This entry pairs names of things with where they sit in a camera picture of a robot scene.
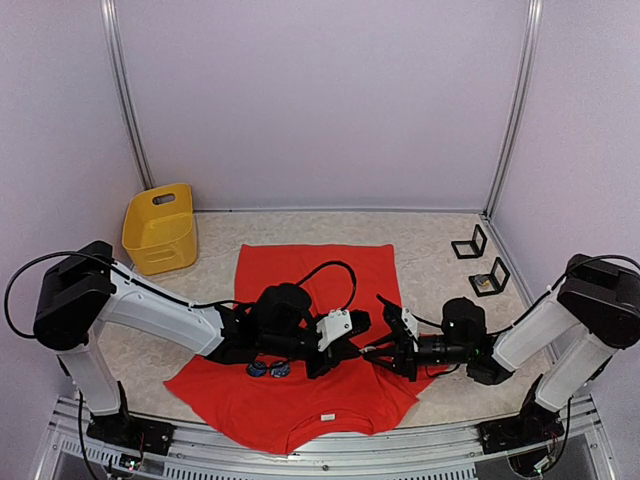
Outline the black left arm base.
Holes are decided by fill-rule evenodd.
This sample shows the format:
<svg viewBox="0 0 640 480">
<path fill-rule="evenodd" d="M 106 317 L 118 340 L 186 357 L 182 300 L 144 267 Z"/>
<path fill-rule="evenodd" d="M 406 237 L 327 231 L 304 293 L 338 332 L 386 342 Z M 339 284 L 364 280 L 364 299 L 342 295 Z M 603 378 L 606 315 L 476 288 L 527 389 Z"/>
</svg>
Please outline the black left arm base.
<svg viewBox="0 0 640 480">
<path fill-rule="evenodd" d="M 135 416 L 92 416 L 87 435 L 106 444 L 167 456 L 175 427 L 167 422 Z"/>
</svg>

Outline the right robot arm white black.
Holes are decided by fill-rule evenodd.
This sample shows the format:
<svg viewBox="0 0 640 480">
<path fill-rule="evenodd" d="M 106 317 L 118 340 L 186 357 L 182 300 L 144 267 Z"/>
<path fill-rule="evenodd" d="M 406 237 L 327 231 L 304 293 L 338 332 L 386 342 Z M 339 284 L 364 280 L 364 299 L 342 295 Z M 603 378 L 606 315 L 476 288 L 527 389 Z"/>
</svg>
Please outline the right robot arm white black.
<svg viewBox="0 0 640 480">
<path fill-rule="evenodd" d="M 510 326 L 488 332 L 484 310 L 466 297 L 442 307 L 440 334 L 418 332 L 418 318 L 383 299 L 390 332 L 365 347 L 365 360 L 410 381 L 420 368 L 463 365 L 485 386 L 509 379 L 571 329 L 578 338 L 531 386 L 520 411 L 484 423 L 523 444 L 559 425 L 559 412 L 620 350 L 639 341 L 639 264 L 623 255 L 574 255 L 564 273 Z"/>
</svg>

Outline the red t-shirt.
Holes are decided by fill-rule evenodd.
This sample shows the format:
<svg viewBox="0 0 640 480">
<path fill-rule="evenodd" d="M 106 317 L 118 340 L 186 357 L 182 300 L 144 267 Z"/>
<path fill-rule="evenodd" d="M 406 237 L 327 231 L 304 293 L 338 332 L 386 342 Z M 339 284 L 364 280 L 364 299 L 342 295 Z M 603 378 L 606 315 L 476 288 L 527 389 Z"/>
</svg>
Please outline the red t-shirt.
<svg viewBox="0 0 640 480">
<path fill-rule="evenodd" d="M 343 261 L 347 271 L 330 266 L 304 288 L 312 311 L 325 313 L 345 303 L 368 312 L 371 329 L 355 338 L 356 345 L 383 336 L 387 326 L 379 296 L 401 300 L 394 248 L 349 245 L 242 246 L 235 274 L 235 296 L 252 301 L 268 286 L 294 283 L 320 264 Z M 425 373 L 411 382 L 362 359 L 349 360 L 328 374 L 310 380 L 295 362 L 284 378 L 251 377 L 241 365 L 223 366 L 196 356 L 166 388 L 215 430 L 235 442 L 285 455 L 316 437 L 332 432 L 365 435 L 392 430 L 432 384 Z"/>
</svg>

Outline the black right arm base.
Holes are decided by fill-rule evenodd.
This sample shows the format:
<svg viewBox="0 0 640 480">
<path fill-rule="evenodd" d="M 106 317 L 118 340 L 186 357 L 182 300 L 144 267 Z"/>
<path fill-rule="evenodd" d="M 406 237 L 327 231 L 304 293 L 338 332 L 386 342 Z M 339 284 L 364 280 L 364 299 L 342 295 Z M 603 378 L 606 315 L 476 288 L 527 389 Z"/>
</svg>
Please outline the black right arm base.
<svg viewBox="0 0 640 480">
<path fill-rule="evenodd" d="M 482 422 L 477 429 L 484 454 L 518 449 L 565 434 L 558 413 L 518 414 Z"/>
</svg>

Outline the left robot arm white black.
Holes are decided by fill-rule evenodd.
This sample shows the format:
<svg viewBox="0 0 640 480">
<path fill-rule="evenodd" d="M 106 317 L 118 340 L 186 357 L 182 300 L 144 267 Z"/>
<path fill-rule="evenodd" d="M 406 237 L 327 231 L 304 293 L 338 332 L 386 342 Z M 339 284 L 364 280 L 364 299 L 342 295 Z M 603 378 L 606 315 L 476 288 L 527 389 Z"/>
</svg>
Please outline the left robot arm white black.
<svg viewBox="0 0 640 480">
<path fill-rule="evenodd" d="M 357 358 L 352 340 L 371 326 L 368 313 L 349 305 L 313 314 L 302 282 L 269 286 L 254 301 L 197 303 L 143 280 L 116 261 L 103 241 L 38 257 L 20 267 L 5 289 L 48 260 L 55 264 L 44 274 L 32 330 L 13 332 L 56 354 L 83 395 L 92 424 L 121 445 L 133 443 L 140 424 L 97 345 L 100 323 L 151 334 L 222 365 L 252 365 L 260 355 L 301 361 L 310 379 Z"/>
</svg>

